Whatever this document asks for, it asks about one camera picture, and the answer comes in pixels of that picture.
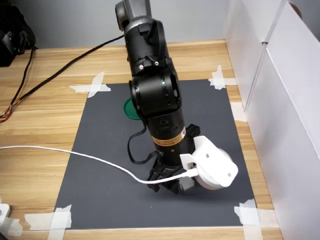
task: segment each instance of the white wall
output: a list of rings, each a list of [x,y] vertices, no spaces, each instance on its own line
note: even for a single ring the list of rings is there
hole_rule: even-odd
[[[122,32],[120,0],[11,0],[36,36],[38,48],[96,46]],[[168,42],[224,38],[227,0],[150,0],[152,17],[163,22]],[[123,45],[121,39],[114,45]]]

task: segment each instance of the wooden tabletop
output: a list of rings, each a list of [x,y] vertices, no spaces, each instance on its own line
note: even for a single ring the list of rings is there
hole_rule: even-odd
[[[22,93],[57,72],[67,62],[90,47],[38,49],[27,74]],[[180,80],[212,78],[221,65],[225,78],[234,78],[225,41],[208,40],[168,44]],[[17,56],[10,67],[0,68],[0,112],[7,109],[15,95],[30,51]],[[104,72],[103,83],[127,83],[130,66],[124,46],[107,46],[75,63],[57,78],[40,88],[21,104],[11,118],[0,124],[0,146],[39,145],[71,150],[88,93],[79,93],[70,85],[91,84]],[[237,86],[227,86],[231,102],[240,102]],[[245,163],[260,209],[273,209],[265,178],[247,122],[235,121]],[[0,151],[0,197],[12,208],[10,217],[20,219],[23,240],[45,240],[47,231],[31,231],[25,214],[51,213],[58,197],[69,155],[40,149]],[[282,239],[279,228],[263,227],[264,240]],[[243,227],[143,228],[66,230],[65,240],[84,239],[221,239],[244,240]]]

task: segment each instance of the white tape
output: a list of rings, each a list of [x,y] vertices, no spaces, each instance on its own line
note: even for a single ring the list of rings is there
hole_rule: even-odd
[[[215,89],[225,89],[226,85],[237,85],[235,78],[224,78],[221,65],[218,65],[216,71],[212,72],[212,78],[209,78],[210,86],[214,86]]]
[[[4,206],[4,208],[0,207],[0,209],[2,209],[2,210],[6,209],[6,212],[1,211],[0,233],[2,233],[3,235],[7,235],[7,236],[15,236],[15,237],[21,236],[22,231],[23,231],[23,227],[19,223],[20,219],[7,217],[7,215],[9,215],[10,208],[7,204],[2,204],[2,205]]]
[[[25,220],[30,224],[30,230],[50,231],[48,240],[64,239],[65,230],[71,228],[71,205],[55,212],[25,214]]]
[[[74,89],[76,93],[88,93],[88,98],[93,97],[97,92],[110,92],[111,88],[106,84],[102,84],[105,72],[100,72],[92,80],[92,84],[87,85],[72,85],[70,88]]]
[[[235,206],[234,212],[243,225],[245,240],[262,240],[261,227],[279,227],[275,211],[257,209],[254,199]]]
[[[234,120],[247,122],[247,117],[244,107],[242,106],[242,102],[230,102],[230,105]]]

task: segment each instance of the green circular object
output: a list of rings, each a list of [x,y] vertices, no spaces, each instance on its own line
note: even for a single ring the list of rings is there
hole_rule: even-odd
[[[125,101],[124,105],[123,105],[123,110],[125,115],[132,119],[132,120],[140,120],[140,117],[138,117],[137,112],[135,110],[135,107],[132,103],[131,97]]]

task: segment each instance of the robotic arm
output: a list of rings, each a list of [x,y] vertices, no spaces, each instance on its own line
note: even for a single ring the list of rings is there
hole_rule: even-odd
[[[168,53],[163,24],[152,18],[150,1],[123,0],[116,4],[115,13],[119,29],[124,32],[132,74],[132,103],[144,125],[128,141],[130,160],[139,165],[156,156],[150,181],[171,177],[182,168],[197,168],[196,179],[203,187],[229,186],[238,173],[237,166],[206,137],[198,136],[198,126],[185,127],[178,76]],[[156,151],[136,161],[130,152],[130,140],[147,128]],[[174,193],[186,190],[179,180],[162,185]],[[148,186],[156,192],[160,189],[158,184]]]

